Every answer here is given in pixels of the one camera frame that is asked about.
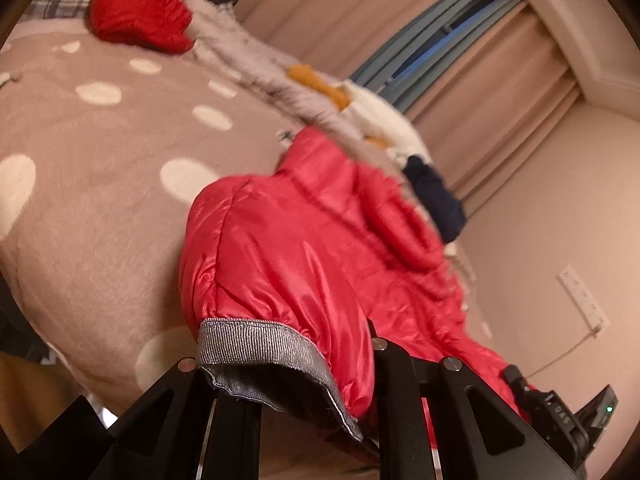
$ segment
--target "red cloth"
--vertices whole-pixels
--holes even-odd
[[[180,0],[93,0],[89,19],[103,41],[183,54],[193,47],[184,35],[191,11]]]
[[[374,365],[367,318],[412,356],[456,356],[514,409],[506,362],[464,330],[462,290],[440,237],[398,184],[305,128],[274,176],[206,187],[189,214],[180,293],[194,334],[204,319],[282,322],[313,341],[356,418]]]

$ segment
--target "electrical cord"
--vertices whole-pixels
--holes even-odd
[[[574,352],[582,343],[584,343],[585,341],[587,341],[587,339],[589,339],[590,337],[594,337],[598,332],[600,332],[600,330],[602,330],[602,327],[600,325],[598,325],[596,328],[594,328],[591,332],[589,332],[586,336],[584,336],[582,339],[580,339],[580,341],[578,341],[575,345],[573,345],[571,348],[569,348],[565,353],[563,353],[562,355],[556,357],[555,359],[553,359],[551,362],[547,363],[546,365],[544,365],[542,368],[539,368],[538,370],[536,370],[533,373],[530,373],[526,378],[526,380],[528,381],[530,378],[532,378],[533,376],[538,375],[539,373],[544,372],[547,368],[553,366],[554,364],[556,364],[558,361],[561,361],[562,359],[564,359],[565,357],[567,357],[569,354],[571,354],[572,352]]]

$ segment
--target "white polka dot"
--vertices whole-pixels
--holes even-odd
[[[71,43],[65,43],[60,47],[60,50],[66,52],[67,54],[75,54],[80,49],[79,41],[72,41]]]
[[[222,67],[222,72],[228,75],[231,79],[236,82],[242,81],[242,74],[238,72],[238,70],[234,70],[233,68],[229,68],[228,66]]]
[[[113,106],[122,101],[122,91],[112,83],[97,81],[76,87],[82,101],[97,106]]]
[[[36,183],[36,165],[16,153],[0,161],[0,240],[6,238]]]
[[[174,158],[160,170],[160,182],[167,193],[187,205],[219,178],[215,171],[190,158]]]
[[[193,116],[205,126],[226,132],[233,126],[233,121],[220,110],[207,105],[198,105],[193,109]]]
[[[213,79],[209,81],[209,88],[212,89],[220,97],[226,97],[227,99],[231,99],[232,97],[236,97],[236,95],[238,95],[238,92],[233,88],[229,88],[222,83],[214,81]]]
[[[141,57],[136,57],[129,61],[129,66],[135,72],[144,75],[154,75],[162,70],[162,67],[158,65],[158,63]]]
[[[147,390],[183,357],[196,357],[198,345],[186,326],[159,333],[143,347],[136,360],[136,383]]]

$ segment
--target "curtain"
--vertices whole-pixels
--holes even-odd
[[[437,1],[240,0],[236,15],[259,40],[347,78]]]
[[[457,42],[452,35],[459,36],[462,40],[460,43],[465,43],[471,36],[469,32],[475,32],[480,28],[478,25],[484,25],[486,22],[489,22],[486,28],[490,27],[518,1],[520,0],[513,0],[513,5],[510,3],[510,6],[506,6],[506,11],[498,15],[493,11],[487,13],[485,8],[498,4],[495,0],[440,0],[389,39],[351,75],[351,79],[373,92],[380,92],[383,86],[393,86],[398,82],[395,80],[396,77],[402,77],[402,72],[410,69],[409,72],[415,73],[416,64],[424,65],[422,60],[440,57],[436,55],[438,51],[441,51],[444,57],[450,57],[450,50],[459,47],[466,50],[464,45],[456,45]],[[469,32],[460,34],[461,28],[468,28],[465,26],[470,22],[478,23],[474,24]]]
[[[260,40],[348,78],[440,1],[240,0],[236,14]],[[527,3],[514,0],[506,10],[423,93],[396,104],[468,214],[526,161],[579,95]]]
[[[524,163],[579,93],[556,42],[523,2],[406,115],[472,213]]]

